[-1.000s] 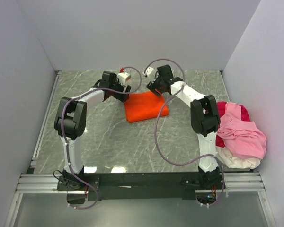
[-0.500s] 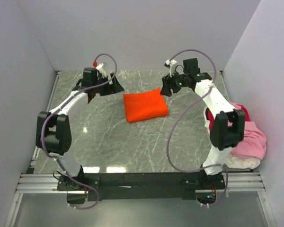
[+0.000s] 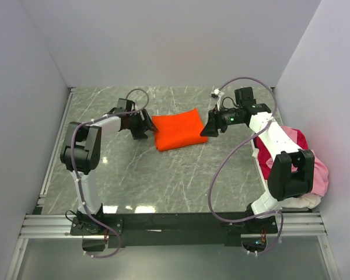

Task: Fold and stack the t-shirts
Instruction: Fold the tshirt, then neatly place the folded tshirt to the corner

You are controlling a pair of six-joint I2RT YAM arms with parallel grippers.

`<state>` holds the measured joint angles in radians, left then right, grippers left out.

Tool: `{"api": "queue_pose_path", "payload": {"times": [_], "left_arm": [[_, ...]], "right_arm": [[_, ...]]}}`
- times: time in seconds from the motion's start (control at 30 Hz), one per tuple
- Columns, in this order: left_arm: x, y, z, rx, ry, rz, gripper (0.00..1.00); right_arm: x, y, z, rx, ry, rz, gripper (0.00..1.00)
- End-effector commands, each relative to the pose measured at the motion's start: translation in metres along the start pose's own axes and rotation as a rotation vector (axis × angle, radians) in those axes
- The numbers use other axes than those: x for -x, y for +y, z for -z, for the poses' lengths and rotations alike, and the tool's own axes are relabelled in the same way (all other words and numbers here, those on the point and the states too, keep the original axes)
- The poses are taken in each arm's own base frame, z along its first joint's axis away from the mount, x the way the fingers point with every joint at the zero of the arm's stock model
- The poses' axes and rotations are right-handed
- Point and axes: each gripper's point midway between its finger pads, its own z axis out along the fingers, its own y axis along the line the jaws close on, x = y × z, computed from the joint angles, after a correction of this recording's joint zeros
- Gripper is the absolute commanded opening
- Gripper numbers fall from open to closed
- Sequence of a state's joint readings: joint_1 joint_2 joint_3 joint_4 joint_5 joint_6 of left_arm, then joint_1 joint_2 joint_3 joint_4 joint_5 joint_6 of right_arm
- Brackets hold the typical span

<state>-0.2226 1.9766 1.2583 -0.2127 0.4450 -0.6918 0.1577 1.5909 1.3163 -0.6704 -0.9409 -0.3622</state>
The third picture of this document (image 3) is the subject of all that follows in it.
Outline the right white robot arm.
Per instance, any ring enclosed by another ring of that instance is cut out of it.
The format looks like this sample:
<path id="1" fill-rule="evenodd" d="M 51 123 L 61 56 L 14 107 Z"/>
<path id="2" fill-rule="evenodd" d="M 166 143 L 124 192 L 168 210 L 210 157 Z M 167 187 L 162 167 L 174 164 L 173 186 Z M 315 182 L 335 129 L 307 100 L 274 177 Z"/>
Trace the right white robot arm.
<path id="1" fill-rule="evenodd" d="M 311 150 L 304 150 L 294 143 L 276 122 L 275 110 L 265 103 L 257 103 L 251 87 L 235 90 L 236 106 L 222 106 L 223 92 L 216 89 L 212 97 L 217 104 L 208 111 L 208 121 L 201 131 L 202 137 L 218 137 L 228 126 L 245 124 L 253 131 L 252 138 L 259 138 L 273 159 L 266 189 L 259 199 L 251 203 L 241 219 L 226 219 L 215 211 L 212 215 L 222 222 L 244 222 L 245 228 L 257 233 L 265 225 L 264 218 L 275 215 L 281 209 L 281 201 L 301 197 L 313 189 L 315 157 Z"/>

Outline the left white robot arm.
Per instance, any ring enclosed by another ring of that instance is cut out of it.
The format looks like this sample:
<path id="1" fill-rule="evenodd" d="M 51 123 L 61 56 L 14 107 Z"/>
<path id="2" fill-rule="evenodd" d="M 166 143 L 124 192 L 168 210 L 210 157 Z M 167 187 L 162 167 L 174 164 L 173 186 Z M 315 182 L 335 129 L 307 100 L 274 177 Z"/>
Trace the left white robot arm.
<path id="1" fill-rule="evenodd" d="M 78 213 L 90 214 L 84 227 L 99 234 L 105 227 L 102 202 L 97 194 L 95 170 L 100 162 L 102 139 L 110 134 L 129 130 L 134 140 L 146 139 L 146 131 L 158 129 L 145 108 L 138 109 L 134 101 L 118 100 L 116 107 L 96 120 L 70 122 L 61 148 L 60 160 L 71 173 L 78 194 Z"/>

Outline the orange t shirt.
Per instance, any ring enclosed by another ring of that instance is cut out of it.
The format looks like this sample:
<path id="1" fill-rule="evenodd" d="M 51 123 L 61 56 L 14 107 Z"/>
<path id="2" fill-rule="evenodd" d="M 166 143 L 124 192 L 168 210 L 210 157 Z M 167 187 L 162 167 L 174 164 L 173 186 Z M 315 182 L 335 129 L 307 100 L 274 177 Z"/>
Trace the orange t shirt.
<path id="1" fill-rule="evenodd" d="M 152 122 L 157 128 L 155 146 L 159 152 L 208 142 L 207 136 L 200 135 L 204 126 L 196 108 L 180 114 L 154 115 Z"/>

